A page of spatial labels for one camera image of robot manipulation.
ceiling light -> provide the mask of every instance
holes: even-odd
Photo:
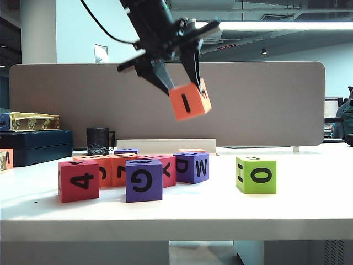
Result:
[[[196,27],[206,25],[197,22]],[[353,22],[221,22],[221,30],[353,30]]]

purple foam block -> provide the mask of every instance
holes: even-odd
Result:
[[[210,162],[208,153],[175,153],[176,181],[199,183],[209,179]]]
[[[124,149],[116,149],[114,151],[114,154],[116,155],[117,153],[135,153],[138,155],[138,148],[124,148]]]
[[[157,159],[126,161],[126,202],[162,200],[163,167]]]

floor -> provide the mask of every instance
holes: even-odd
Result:
[[[170,241],[170,265],[243,265],[233,241]]]

office background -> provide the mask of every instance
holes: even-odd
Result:
[[[198,21],[214,16],[222,21],[348,22],[353,18],[350,0],[167,2],[174,18],[186,15]],[[112,35],[124,40],[137,39],[119,1],[87,0],[87,4]],[[113,63],[137,54],[132,45],[117,43],[106,36],[80,1],[2,0],[0,8],[0,64],[5,66],[0,68],[2,109],[9,108],[8,75],[14,64],[94,63],[95,44],[108,47],[109,62]],[[347,97],[347,86],[353,84],[353,35],[349,30],[223,30],[204,41],[200,61],[320,61],[326,69],[325,96]],[[261,54],[263,48],[267,55]]]

foam letter block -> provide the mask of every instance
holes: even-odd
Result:
[[[126,161],[126,202],[162,200],[162,172],[156,159]]]
[[[138,155],[138,148],[123,148],[123,149],[116,149],[114,154],[117,153],[135,153]]]
[[[176,181],[198,183],[205,181],[210,175],[208,153],[175,153]]]
[[[180,153],[206,153],[206,151],[201,148],[179,149],[179,152]]]
[[[0,152],[5,152],[6,169],[12,169],[13,168],[13,149],[12,148],[0,149]]]
[[[197,86],[191,82],[169,90],[169,98],[177,120],[204,115],[211,110],[211,102],[203,79],[201,79],[201,88],[203,90],[202,94],[200,94]]]
[[[127,160],[135,160],[135,153],[117,153],[109,155],[111,160],[111,185],[114,187],[126,185],[126,168]]]
[[[99,197],[99,164],[93,160],[59,162],[59,198],[62,203]]]
[[[237,157],[237,187],[243,193],[276,193],[276,161]]]
[[[168,155],[137,156],[136,159],[158,159],[163,166],[163,188],[174,186],[177,179],[175,157]]]
[[[111,160],[108,156],[73,156],[73,161],[94,160],[99,164],[99,187],[111,186]]]

